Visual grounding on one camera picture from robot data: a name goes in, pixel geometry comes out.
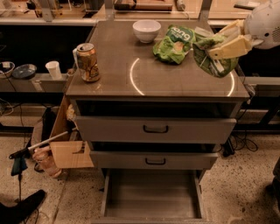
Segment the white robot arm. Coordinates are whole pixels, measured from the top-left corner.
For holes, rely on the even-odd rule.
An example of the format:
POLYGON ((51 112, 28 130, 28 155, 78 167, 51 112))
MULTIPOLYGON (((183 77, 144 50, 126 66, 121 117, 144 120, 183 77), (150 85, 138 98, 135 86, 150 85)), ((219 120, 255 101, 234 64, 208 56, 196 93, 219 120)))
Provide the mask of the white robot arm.
POLYGON ((235 20, 218 34, 226 39, 207 51, 213 60, 241 57, 253 48, 267 50, 279 46, 280 0, 260 4, 245 19, 235 20))

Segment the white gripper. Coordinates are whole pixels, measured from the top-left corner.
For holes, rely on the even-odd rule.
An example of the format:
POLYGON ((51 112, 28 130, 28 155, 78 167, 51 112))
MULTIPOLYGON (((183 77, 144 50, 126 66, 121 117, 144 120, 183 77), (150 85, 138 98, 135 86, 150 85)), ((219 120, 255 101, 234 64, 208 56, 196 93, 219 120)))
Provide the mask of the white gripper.
POLYGON ((237 38, 222 46, 207 51, 213 60, 238 58, 246 55, 253 47, 271 49, 280 46, 280 0, 268 0, 265 4, 252 10, 245 19, 236 19, 219 31, 220 35, 237 38))

